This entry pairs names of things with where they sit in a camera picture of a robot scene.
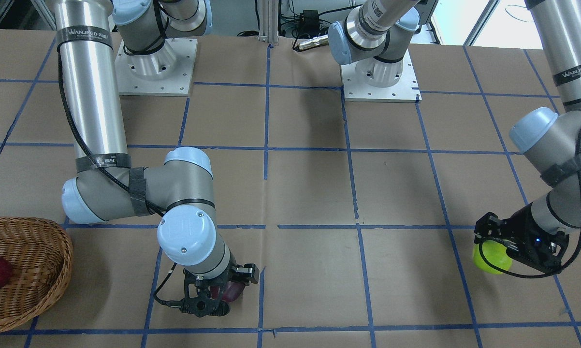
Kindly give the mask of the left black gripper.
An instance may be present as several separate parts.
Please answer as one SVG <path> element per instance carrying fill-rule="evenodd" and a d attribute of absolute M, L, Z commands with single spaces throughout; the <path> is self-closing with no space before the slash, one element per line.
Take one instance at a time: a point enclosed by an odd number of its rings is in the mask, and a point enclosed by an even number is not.
<path fill-rule="evenodd" d="M 503 221 L 503 236 L 515 246 L 507 249 L 511 259 L 544 274 L 559 274 L 563 270 L 569 236 L 565 232 L 544 231 L 533 218 L 530 204 Z"/>

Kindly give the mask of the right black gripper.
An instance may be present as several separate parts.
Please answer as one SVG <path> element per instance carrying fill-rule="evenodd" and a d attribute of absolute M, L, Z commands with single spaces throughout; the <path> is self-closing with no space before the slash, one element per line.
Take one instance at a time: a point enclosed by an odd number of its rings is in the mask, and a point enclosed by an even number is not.
<path fill-rule="evenodd" d="M 183 273 L 185 294 L 182 300 L 182 313 L 199 318 L 222 317 L 230 313 L 230 304 L 223 300 L 223 295 L 234 276 L 234 270 L 228 269 L 213 279 L 198 279 L 186 269 Z"/>

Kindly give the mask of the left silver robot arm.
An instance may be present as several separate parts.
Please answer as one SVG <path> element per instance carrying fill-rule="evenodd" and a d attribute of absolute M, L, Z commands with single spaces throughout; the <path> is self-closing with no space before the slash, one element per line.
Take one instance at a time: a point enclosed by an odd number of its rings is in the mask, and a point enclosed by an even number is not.
<path fill-rule="evenodd" d="M 328 29 L 338 64 L 355 64 L 366 84 L 390 87 L 419 26 L 414 0 L 367 0 Z M 513 261 L 557 275 L 581 251 L 581 0 L 527 0 L 564 113 L 547 107 L 509 132 L 514 145 L 551 187 L 506 219 L 487 212 L 476 222 L 473 260 L 496 275 Z"/>

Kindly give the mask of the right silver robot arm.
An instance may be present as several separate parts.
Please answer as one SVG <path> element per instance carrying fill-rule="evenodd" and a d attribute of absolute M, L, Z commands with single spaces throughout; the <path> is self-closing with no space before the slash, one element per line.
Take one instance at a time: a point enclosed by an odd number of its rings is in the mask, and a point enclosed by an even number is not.
<path fill-rule="evenodd" d="M 246 280 L 216 229 L 213 175 L 199 148 L 179 147 L 160 167 L 134 167 L 127 150 L 116 68 L 142 92 L 153 82 L 164 93 L 190 86 L 188 38 L 203 34 L 206 0 L 48 0 L 54 14 L 61 101 L 74 135 L 77 177 L 63 185 L 61 203 L 75 223 L 161 216 L 158 241 L 184 268 L 184 298 L 162 300 L 198 317 L 224 316 Z"/>

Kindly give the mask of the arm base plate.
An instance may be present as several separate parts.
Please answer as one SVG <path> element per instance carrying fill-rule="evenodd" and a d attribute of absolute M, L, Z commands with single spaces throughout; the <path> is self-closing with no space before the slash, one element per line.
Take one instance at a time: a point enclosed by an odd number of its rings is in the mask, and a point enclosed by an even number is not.
<path fill-rule="evenodd" d="M 419 103 L 422 101 L 410 53 L 392 64 L 375 58 L 340 66 L 344 97 L 350 102 Z"/>
<path fill-rule="evenodd" d="M 191 92 L 198 40 L 168 38 L 150 55 L 127 55 L 121 42 L 115 59 L 120 95 L 188 97 Z"/>

